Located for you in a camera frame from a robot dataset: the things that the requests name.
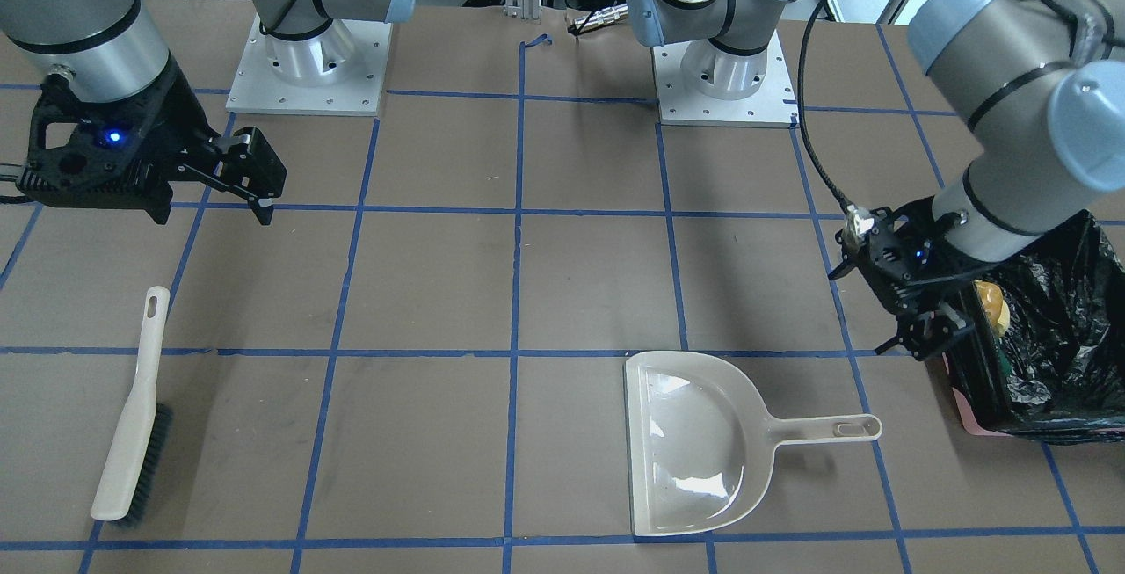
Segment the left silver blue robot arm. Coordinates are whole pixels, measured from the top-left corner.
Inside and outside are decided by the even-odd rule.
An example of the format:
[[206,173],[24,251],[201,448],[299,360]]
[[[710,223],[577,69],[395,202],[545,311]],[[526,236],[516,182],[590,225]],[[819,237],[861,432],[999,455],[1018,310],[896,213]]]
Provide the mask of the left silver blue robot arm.
[[[666,117],[802,126],[775,37],[790,0],[626,0],[652,50]],[[927,0],[907,30],[922,73],[982,154],[940,192],[867,209],[827,181],[846,222],[839,279],[860,270],[896,317],[879,352],[917,360],[969,335],[951,299],[1122,189],[1122,0]]]

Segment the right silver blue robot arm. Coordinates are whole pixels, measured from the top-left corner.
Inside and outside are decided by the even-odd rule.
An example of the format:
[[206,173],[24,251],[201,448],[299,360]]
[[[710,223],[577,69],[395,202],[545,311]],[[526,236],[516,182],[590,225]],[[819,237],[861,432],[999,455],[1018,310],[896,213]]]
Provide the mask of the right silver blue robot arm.
[[171,213],[173,182],[246,201],[269,225],[287,170],[256,127],[222,136],[143,0],[3,0],[3,33],[40,70],[4,204]]

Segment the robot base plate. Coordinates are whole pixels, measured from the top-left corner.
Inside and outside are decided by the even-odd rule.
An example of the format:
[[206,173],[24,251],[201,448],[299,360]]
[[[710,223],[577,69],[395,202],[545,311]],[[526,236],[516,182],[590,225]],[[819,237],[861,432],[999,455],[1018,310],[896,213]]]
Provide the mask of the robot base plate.
[[394,25],[335,20],[306,41],[250,26],[230,113],[374,117],[381,109]]
[[660,120],[672,126],[790,128],[799,124],[795,86],[780,36],[752,56],[710,41],[654,47]]

